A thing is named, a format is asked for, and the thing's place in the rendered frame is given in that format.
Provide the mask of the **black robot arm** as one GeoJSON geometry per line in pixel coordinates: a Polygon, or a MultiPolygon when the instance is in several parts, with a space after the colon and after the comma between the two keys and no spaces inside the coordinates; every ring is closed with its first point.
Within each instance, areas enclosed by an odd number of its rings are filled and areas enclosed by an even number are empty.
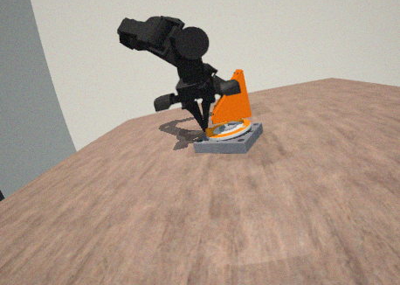
{"type": "MultiPolygon", "coordinates": [[[[183,29],[184,26],[185,23],[176,17],[155,16],[146,22],[126,17],[117,29],[117,34],[120,34],[120,43],[127,48],[147,50],[177,67],[202,61],[209,47],[209,39],[204,30],[195,26],[183,29]]],[[[196,66],[195,72],[181,75],[176,92],[182,102],[200,99],[204,97],[205,90],[219,86],[219,81],[224,81],[215,75],[217,70],[209,63],[203,63],[203,67],[205,71],[202,66],[196,66]]]]}

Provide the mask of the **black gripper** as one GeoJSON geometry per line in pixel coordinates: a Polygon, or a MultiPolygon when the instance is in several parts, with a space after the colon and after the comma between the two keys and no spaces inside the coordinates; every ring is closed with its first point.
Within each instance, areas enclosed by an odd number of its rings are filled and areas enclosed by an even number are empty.
{"type": "MultiPolygon", "coordinates": [[[[181,79],[181,75],[188,75],[196,71],[195,67],[196,66],[202,66],[203,70],[203,62],[202,61],[194,61],[190,62],[188,64],[180,65],[177,66],[177,72],[179,75],[179,78],[181,79]]],[[[204,70],[205,71],[205,70],[204,70]]],[[[203,132],[206,132],[205,129],[208,128],[208,122],[209,122],[209,112],[210,112],[210,104],[214,103],[216,101],[215,95],[217,94],[224,94],[226,96],[234,95],[234,94],[240,94],[241,93],[241,88],[240,84],[237,80],[227,80],[227,81],[219,81],[219,86],[215,86],[211,89],[207,89],[204,92],[204,97],[202,97],[202,110],[203,110],[203,116],[201,114],[200,108],[198,106],[197,101],[195,99],[188,100],[185,102],[182,102],[178,95],[173,94],[165,94],[162,95],[154,100],[154,107],[155,111],[162,111],[165,109],[168,109],[171,104],[181,102],[182,107],[181,109],[187,109],[191,114],[195,117],[197,120],[198,124],[202,128],[203,132]]]]}

